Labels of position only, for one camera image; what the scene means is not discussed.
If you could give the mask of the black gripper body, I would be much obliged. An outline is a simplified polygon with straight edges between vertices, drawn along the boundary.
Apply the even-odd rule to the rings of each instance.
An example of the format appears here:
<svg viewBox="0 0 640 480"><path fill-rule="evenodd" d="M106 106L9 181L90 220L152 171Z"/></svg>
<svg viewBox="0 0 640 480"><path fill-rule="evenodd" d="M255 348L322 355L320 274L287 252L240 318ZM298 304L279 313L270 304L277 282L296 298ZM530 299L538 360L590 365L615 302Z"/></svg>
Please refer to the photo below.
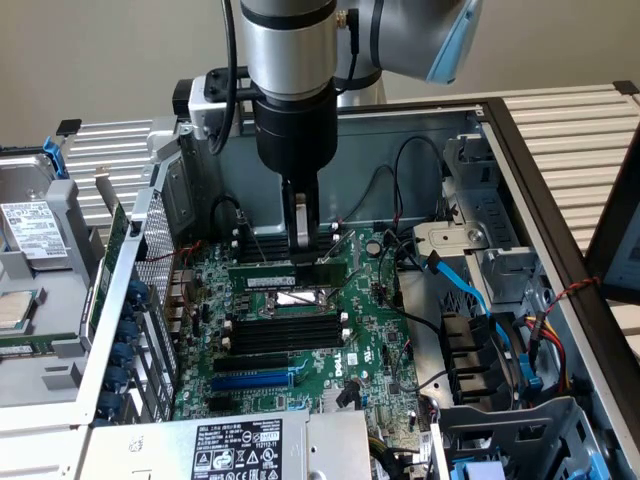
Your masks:
<svg viewBox="0 0 640 480"><path fill-rule="evenodd" d="M263 97L252 102L255 138L263 164L297 194L318 195L318 172L337 150L337 100L333 89L298 101Z"/></svg>

